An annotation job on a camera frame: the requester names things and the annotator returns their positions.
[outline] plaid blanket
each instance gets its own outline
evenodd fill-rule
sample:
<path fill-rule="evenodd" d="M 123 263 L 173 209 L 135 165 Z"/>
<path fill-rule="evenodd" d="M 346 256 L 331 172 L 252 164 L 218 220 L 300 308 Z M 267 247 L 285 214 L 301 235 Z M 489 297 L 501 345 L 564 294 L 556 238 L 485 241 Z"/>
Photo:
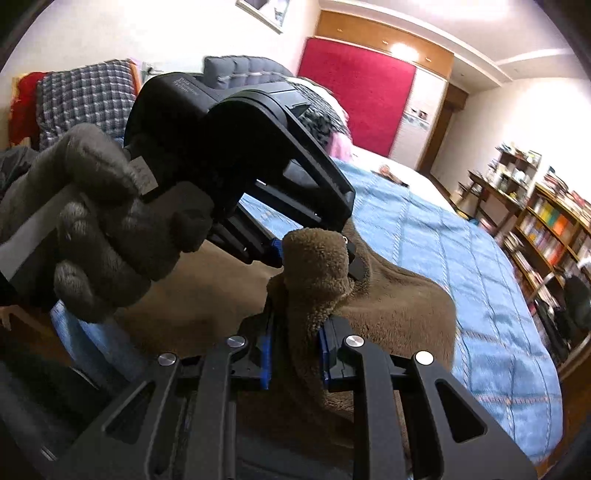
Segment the plaid blanket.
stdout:
<path fill-rule="evenodd" d="M 134 102 L 133 75 L 125 60 L 48 73 L 37 85 L 39 150 L 84 122 L 98 125 L 113 138 L 122 138 Z"/>
<path fill-rule="evenodd" d="M 351 132 L 347 125 L 343 123 L 335 110 L 320 95 L 305 85 L 290 82 L 289 80 L 287 83 L 300 92 L 302 97 L 310 104 L 298 120 L 323 149 L 326 149 L 330 137 L 335 132 L 340 132 L 351 138 Z"/>
<path fill-rule="evenodd" d="M 337 161 L 357 192 L 353 219 L 377 253 L 441 285 L 457 310 L 452 373 L 533 460 L 562 435 L 558 375 L 507 258 L 483 230 L 408 189 Z M 279 238 L 295 222 L 244 196 Z"/>

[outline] blue bedspread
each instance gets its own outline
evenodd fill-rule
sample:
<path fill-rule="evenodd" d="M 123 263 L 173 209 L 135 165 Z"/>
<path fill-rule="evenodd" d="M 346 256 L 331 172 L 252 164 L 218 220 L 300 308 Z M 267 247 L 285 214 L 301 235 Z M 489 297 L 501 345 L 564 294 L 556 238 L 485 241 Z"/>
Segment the blue bedspread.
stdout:
<path fill-rule="evenodd" d="M 560 386 L 507 258 L 486 232 L 455 214 L 337 164 L 357 192 L 353 220 L 369 246 L 453 298 L 453 375 L 533 461 L 542 460 L 562 435 Z M 300 227 L 252 197 L 241 203 L 279 238 Z"/>

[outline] gray glove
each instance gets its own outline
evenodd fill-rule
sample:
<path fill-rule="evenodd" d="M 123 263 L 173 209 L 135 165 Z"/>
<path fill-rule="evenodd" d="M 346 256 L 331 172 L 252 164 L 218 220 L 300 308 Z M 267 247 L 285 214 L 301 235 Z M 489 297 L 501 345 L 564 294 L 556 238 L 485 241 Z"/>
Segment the gray glove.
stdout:
<path fill-rule="evenodd" d="M 142 203 L 124 151 L 98 127 L 81 124 L 8 189 L 0 203 L 0 242 L 70 183 L 82 199 L 68 203 L 57 222 L 63 260 L 54 289 L 87 322 L 138 301 L 151 281 L 173 269 L 180 251 L 199 248 L 212 224 L 213 202 L 196 187 L 182 210 L 162 214 Z"/>

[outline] red cloth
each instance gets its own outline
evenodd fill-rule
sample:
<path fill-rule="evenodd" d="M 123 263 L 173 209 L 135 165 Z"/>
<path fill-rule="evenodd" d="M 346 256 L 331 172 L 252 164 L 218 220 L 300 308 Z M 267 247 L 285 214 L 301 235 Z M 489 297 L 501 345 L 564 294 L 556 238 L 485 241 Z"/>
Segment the red cloth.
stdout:
<path fill-rule="evenodd" d="M 405 61 L 366 48 L 309 38 L 299 75 L 332 90 L 349 114 L 355 145 L 387 157 L 416 70 Z"/>
<path fill-rule="evenodd" d="M 29 137 L 33 148 L 39 146 L 37 82 L 44 76 L 44 72 L 32 72 L 25 75 L 17 84 L 17 95 L 12 100 L 11 117 L 8 121 L 10 145 L 18 145 L 24 138 Z"/>

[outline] brown towel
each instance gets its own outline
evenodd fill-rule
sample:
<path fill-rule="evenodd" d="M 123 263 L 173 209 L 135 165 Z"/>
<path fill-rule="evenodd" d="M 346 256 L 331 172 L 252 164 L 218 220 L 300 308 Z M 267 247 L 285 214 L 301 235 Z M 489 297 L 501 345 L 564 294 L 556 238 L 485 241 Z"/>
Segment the brown towel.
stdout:
<path fill-rule="evenodd" d="M 355 243 L 363 263 L 365 275 L 357 282 L 348 277 L 341 234 L 303 229 L 284 238 L 285 270 L 271 279 L 268 291 L 275 308 L 287 317 L 287 345 L 275 349 L 270 397 L 256 395 L 264 410 L 261 403 L 251 404 L 255 395 L 239 404 L 248 412 L 243 421 L 251 428 L 324 460 L 347 458 L 336 445 L 351 447 L 353 442 L 352 393 L 328 393 L 320 380 L 317 332 L 329 314 L 349 319 L 356 334 L 389 353 L 410 357 L 428 350 L 448 369 L 456 333 L 455 306 L 441 287 L 374 253 L 351 221 L 343 234 Z M 308 423 L 290 418 L 285 404 L 295 406 L 292 417 L 304 413 Z M 399 417 L 405 435 L 404 417 Z M 404 444 L 408 453 L 406 437 Z"/>
<path fill-rule="evenodd" d="M 274 348 L 274 377 L 266 392 L 241 393 L 239 425 L 311 458 L 346 466 L 352 458 L 352 394 L 322 390 L 316 332 L 331 313 L 397 355 L 428 350 L 445 366 L 456 331 L 451 298 L 435 283 L 374 253 L 349 222 L 343 232 L 357 247 L 365 276 L 347 277 L 343 236 L 319 229 L 289 233 L 285 273 L 260 263 L 244 265 L 206 242 L 181 256 L 119 322 L 145 351 L 200 355 L 240 321 L 261 312 L 267 292 L 287 315 L 286 345 Z"/>

